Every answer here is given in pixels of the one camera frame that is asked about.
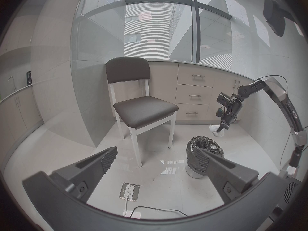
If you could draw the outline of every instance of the metal handle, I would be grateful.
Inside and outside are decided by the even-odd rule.
[[[205,77],[204,75],[192,75],[192,76]]]
[[[235,90],[236,80],[237,80],[237,78],[234,80],[234,87],[233,87],[233,90]]]
[[[240,87],[240,81],[241,81],[241,79],[238,81],[238,87],[237,87],[237,89]]]

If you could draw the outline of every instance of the tile floor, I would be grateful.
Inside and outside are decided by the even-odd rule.
[[[125,140],[121,140],[116,124],[97,148],[65,139],[42,125],[16,149],[10,158],[4,179],[25,212],[45,230],[50,230],[27,197],[21,181],[37,171],[50,174],[53,170],[74,163],[106,148],[117,146],[118,155],[101,179],[88,204],[123,215],[125,201],[119,198],[123,182],[140,185],[137,202],[128,202],[128,213],[143,205],[160,209],[177,209],[194,215],[223,204],[207,177],[193,179],[185,171],[186,144],[194,136],[205,135],[224,150],[225,158],[256,169],[261,178],[268,171],[278,174],[269,156],[239,125],[233,124],[225,136],[214,137],[208,125],[176,125],[173,145],[167,147],[170,125],[163,124],[138,135],[143,166],[135,160],[129,130],[122,123]],[[142,219],[178,218],[177,212],[137,209]]]

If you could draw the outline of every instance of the chair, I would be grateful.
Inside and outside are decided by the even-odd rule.
[[[129,127],[137,164],[141,167],[137,135],[171,120],[168,143],[168,148],[171,148],[176,112],[179,107],[173,103],[150,96],[148,83],[150,67],[147,60],[143,58],[118,57],[111,59],[106,63],[106,74],[121,139],[124,140],[120,117]],[[117,103],[113,83],[140,79],[144,79],[146,96]]]

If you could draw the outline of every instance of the faucet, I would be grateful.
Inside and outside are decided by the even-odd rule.
[[[14,81],[14,78],[13,78],[13,76],[11,76],[10,78],[12,78],[12,79],[13,79],[14,91],[16,91],[16,87],[15,87],[15,81]]]

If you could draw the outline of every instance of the chair seat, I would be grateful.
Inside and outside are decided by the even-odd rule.
[[[115,103],[114,109],[129,128],[138,128],[167,117],[179,107],[158,98],[145,96]]]

